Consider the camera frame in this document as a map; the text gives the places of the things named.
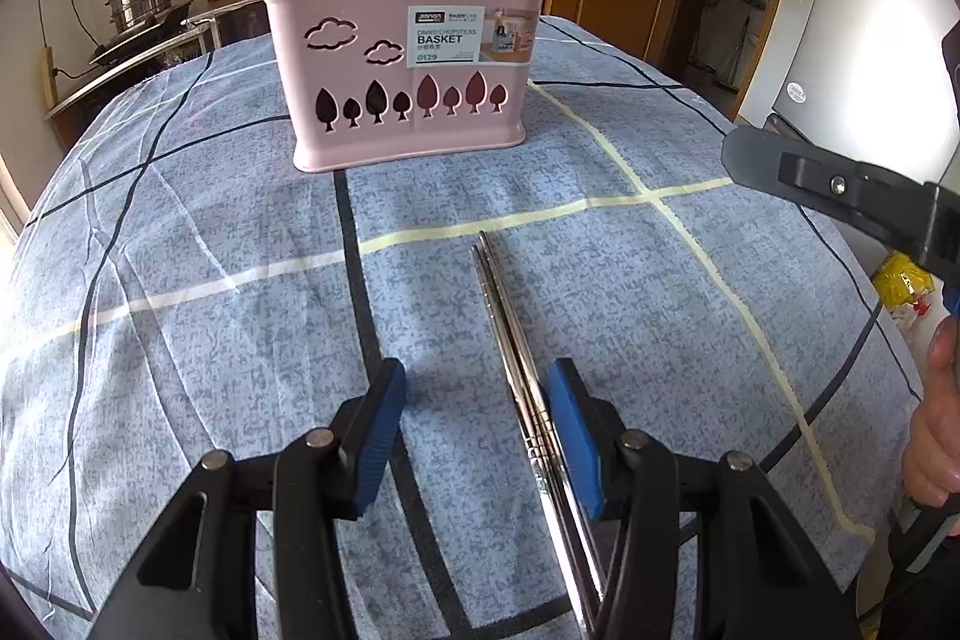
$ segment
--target pink chopstick basket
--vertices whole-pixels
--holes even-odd
[[[542,0],[264,1],[299,170],[524,139]]]

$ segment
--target tree-shaped cutout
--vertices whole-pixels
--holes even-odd
[[[373,125],[383,124],[380,116],[387,111],[387,101],[387,92],[379,82],[373,80],[367,89],[366,101],[367,111],[373,115]]]
[[[507,102],[507,89],[504,88],[502,85],[497,85],[490,92],[490,102],[493,105],[493,111],[499,112],[500,105],[505,104]]]
[[[320,88],[317,94],[317,119],[326,124],[326,132],[333,130],[333,122],[337,119],[337,101],[326,88]]]
[[[410,107],[410,97],[406,95],[405,92],[400,91],[394,96],[394,112],[400,113],[400,117],[397,118],[398,121],[405,121],[405,119],[407,119],[407,113],[410,111]]]
[[[471,115],[477,114],[477,106],[483,103],[486,95],[487,81],[483,78],[483,74],[474,71],[470,81],[467,82],[467,92],[464,93],[464,98],[467,100],[467,104],[470,105]]]
[[[446,92],[443,94],[443,106],[446,107],[446,114],[456,115],[454,111],[457,104],[460,103],[460,91],[456,88],[447,88]]]
[[[357,118],[361,115],[363,115],[363,110],[360,109],[360,104],[357,103],[355,98],[348,98],[344,102],[344,117],[349,119],[350,128],[360,127]]]
[[[416,106],[424,110],[425,118],[432,118],[433,115],[430,110],[437,106],[438,98],[440,98],[440,91],[437,88],[437,83],[428,74],[416,89]]]

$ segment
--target metal rivet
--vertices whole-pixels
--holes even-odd
[[[203,454],[200,463],[203,464],[203,469],[220,469],[227,465],[229,458],[227,451],[210,451]]]
[[[306,444],[308,448],[326,448],[333,444],[333,432],[330,429],[310,429],[306,432]]]
[[[747,456],[747,453],[733,451],[733,453],[727,453],[727,464],[734,472],[746,472],[754,465],[754,460]]]
[[[620,435],[620,442],[622,442],[623,447],[628,450],[640,451],[650,444],[650,437],[647,437],[647,435],[639,429],[627,429],[626,432]]]

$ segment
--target refrigerator logo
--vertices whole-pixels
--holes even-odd
[[[798,104],[803,104],[806,100],[806,93],[803,92],[803,88],[800,87],[796,82],[791,82],[786,86],[786,95],[792,98]]]

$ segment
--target blue tablecloth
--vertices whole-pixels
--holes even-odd
[[[576,637],[474,279],[479,229],[541,370],[573,357],[678,452],[763,459],[851,579],[919,386],[869,281],[829,220],[731,185],[731,125],[693,92],[564,20],[538,39],[517,148],[298,172],[267,36],[125,92],[70,151],[0,335],[0,560],[54,637],[85,635],[205,451],[328,423],[378,353],[405,364],[408,405],[376,502],[338,527],[360,636]],[[264,517],[264,638],[270,534]]]

